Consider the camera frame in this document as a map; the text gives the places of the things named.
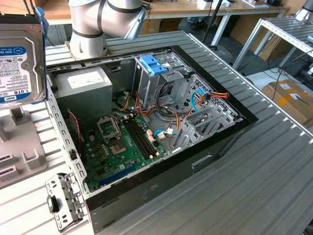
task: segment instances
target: warning label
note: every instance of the warning label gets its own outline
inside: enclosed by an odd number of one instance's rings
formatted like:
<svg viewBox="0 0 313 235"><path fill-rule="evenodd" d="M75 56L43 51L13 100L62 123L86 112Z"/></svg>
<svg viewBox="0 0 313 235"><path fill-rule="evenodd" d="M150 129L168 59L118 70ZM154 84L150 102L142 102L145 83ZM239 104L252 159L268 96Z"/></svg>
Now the warning label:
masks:
<svg viewBox="0 0 313 235"><path fill-rule="evenodd" d="M30 95L30 75L22 69L26 59L24 47L0 47L0 103L24 99Z"/></svg>

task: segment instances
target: aluminum table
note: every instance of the aluminum table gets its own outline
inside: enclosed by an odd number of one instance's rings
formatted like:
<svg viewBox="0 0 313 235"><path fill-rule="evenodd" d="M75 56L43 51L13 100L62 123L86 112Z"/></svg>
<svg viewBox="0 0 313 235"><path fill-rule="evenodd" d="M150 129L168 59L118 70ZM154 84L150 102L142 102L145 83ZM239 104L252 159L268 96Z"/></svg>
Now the aluminum table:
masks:
<svg viewBox="0 0 313 235"><path fill-rule="evenodd" d="M114 54L179 45L259 119L203 171L108 227L102 235L301 234L313 218L313 135L194 36L183 31L111 39ZM47 63L72 58L47 49ZM0 190L0 234L57 235L45 181L69 172L44 103L27 105L43 143L46 171ZM88 218L66 235L92 235Z"/></svg>
<svg viewBox="0 0 313 235"><path fill-rule="evenodd" d="M274 34L278 35L294 46L282 61L280 66L283 66L287 62L287 60L297 48L305 53L309 52L308 55L313 56L313 44L307 40L309 35L313 35L313 19L307 23L301 23L294 17L266 18L260 19L257 23L246 44L238 55L233 65L234 69L237 69L240 65L253 40L256 38L262 27L268 29L268 32L261 41L258 48L255 50L254 54L258 55L271 35Z"/></svg>

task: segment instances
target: expansion slot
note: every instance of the expansion slot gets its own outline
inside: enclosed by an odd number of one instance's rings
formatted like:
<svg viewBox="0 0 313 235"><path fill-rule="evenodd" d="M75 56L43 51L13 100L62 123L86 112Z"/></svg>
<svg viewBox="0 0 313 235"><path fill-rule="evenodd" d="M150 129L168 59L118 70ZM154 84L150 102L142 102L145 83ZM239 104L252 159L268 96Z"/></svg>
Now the expansion slot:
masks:
<svg viewBox="0 0 313 235"><path fill-rule="evenodd" d="M114 181L114 180L117 180L118 178L121 178L121 177L123 177L124 175L126 175L126 174L132 172L132 171L134 170L134 168L137 166L137 164L138 164L138 163L135 163L134 165L130 166L129 168L127 168L127 169L125 169L125 170L122 170L121 172L116 173L116 174L114 174L114 175L112 175L112 176L110 176L110 177L108 177L108 178L106 178L106 179L104 179L104 180L101 180L101 181L98 183L99 187L100 187L101 185L107 185L108 183L110 183L110 182L112 182L112 181Z"/></svg>
<svg viewBox="0 0 313 235"><path fill-rule="evenodd" d="M145 159L149 159L156 155L156 151L153 149L151 144L148 142L146 136L142 133L138 123L133 120L125 120L123 124L127 131L129 132L130 136L134 140L137 147L140 149L141 154Z"/></svg>

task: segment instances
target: yellow cable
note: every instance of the yellow cable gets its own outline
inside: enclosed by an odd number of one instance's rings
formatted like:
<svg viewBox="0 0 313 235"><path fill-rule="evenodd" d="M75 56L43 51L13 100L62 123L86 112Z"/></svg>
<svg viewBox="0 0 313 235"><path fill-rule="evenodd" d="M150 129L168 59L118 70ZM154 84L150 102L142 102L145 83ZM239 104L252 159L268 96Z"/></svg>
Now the yellow cable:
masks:
<svg viewBox="0 0 313 235"><path fill-rule="evenodd" d="M213 94L227 94L227 93L219 93L219 92L211 92Z"/></svg>
<svg viewBox="0 0 313 235"><path fill-rule="evenodd" d="M130 99L130 96L127 97L126 104L125 104L125 106L122 109L120 109L120 111L123 112L123 111L125 111L128 108L129 99Z"/></svg>

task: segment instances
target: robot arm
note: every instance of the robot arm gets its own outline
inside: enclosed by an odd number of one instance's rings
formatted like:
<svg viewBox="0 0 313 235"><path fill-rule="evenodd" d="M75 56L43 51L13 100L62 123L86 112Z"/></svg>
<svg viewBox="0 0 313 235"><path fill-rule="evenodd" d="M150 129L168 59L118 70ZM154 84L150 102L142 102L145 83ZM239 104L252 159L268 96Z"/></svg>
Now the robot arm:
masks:
<svg viewBox="0 0 313 235"><path fill-rule="evenodd" d="M300 22L310 21L313 15L313 0L307 0L303 7L297 12L295 18Z"/></svg>
<svg viewBox="0 0 313 235"><path fill-rule="evenodd" d="M106 55L104 32L135 39L145 17L141 0L70 0L69 6L73 27L70 51L79 59Z"/></svg>

